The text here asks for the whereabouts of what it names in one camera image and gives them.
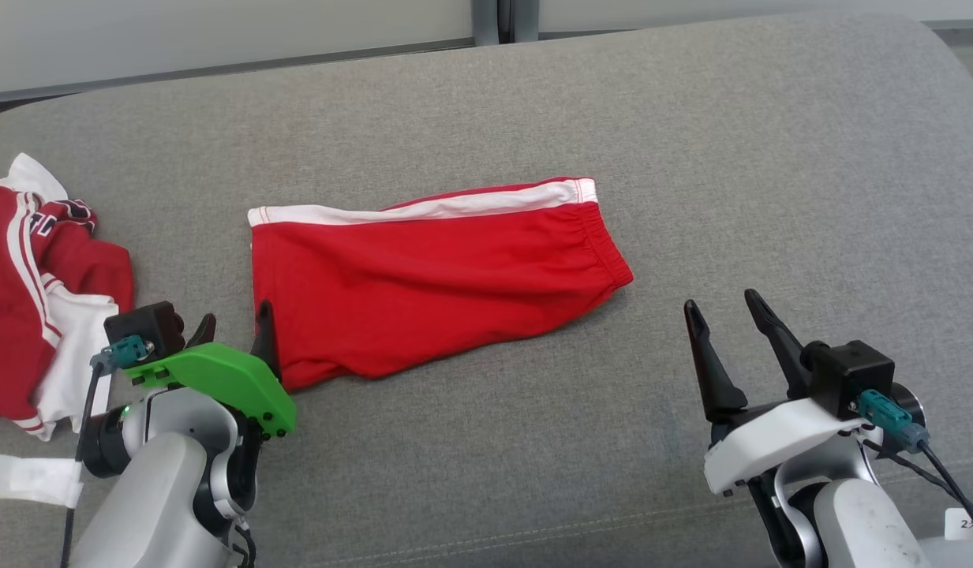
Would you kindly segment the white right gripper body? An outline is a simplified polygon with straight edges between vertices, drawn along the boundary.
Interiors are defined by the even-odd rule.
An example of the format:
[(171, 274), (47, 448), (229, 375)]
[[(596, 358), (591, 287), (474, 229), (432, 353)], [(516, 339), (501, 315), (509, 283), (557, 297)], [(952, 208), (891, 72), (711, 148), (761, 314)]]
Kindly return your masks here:
[(865, 424), (865, 418), (840, 420), (814, 400), (783, 402), (775, 409), (729, 432), (704, 456), (704, 478), (713, 494), (724, 494), (739, 481), (749, 481), (808, 450), (837, 432)]

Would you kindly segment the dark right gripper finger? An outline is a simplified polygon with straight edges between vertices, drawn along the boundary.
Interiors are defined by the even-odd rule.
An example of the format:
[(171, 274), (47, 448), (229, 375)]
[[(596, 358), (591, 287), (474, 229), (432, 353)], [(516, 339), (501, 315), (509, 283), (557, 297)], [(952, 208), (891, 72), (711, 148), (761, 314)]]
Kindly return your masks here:
[(811, 374), (801, 364), (803, 344), (756, 289), (743, 291), (743, 298), (750, 310), (750, 316), (753, 317), (754, 325), (768, 339), (775, 353), (787, 382), (787, 398), (807, 398), (810, 396)]
[(704, 417), (711, 424), (724, 423), (729, 417), (742, 413), (748, 399), (745, 392), (732, 383), (716, 349), (711, 344), (710, 328), (700, 312), (698, 303), (689, 299), (683, 314), (690, 339)]

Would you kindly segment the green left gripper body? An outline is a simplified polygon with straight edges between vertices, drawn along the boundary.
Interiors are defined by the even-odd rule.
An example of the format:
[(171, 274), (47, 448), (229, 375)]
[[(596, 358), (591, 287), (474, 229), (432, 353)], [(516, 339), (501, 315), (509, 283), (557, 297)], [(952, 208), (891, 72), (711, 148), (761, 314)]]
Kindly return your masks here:
[(285, 436), (298, 426), (298, 407), (260, 358), (223, 344), (191, 346), (169, 357), (125, 370), (147, 388), (172, 383), (255, 418), (269, 436)]

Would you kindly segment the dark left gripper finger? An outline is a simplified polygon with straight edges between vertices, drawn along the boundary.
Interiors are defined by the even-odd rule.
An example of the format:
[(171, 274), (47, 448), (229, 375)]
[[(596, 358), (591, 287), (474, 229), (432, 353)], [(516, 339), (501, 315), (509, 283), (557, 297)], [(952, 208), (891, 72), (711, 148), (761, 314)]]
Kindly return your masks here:
[(206, 313), (202, 320), (195, 328), (191, 337), (187, 339), (185, 344), (186, 349), (194, 348), (194, 346), (201, 346), (209, 344), (209, 342), (215, 341), (215, 330), (218, 320), (213, 313)]
[(273, 376), (278, 381), (282, 381), (275, 320), (270, 301), (261, 301), (258, 307), (256, 307), (254, 323), (255, 335), (250, 353), (254, 357), (262, 360), (269, 367)]

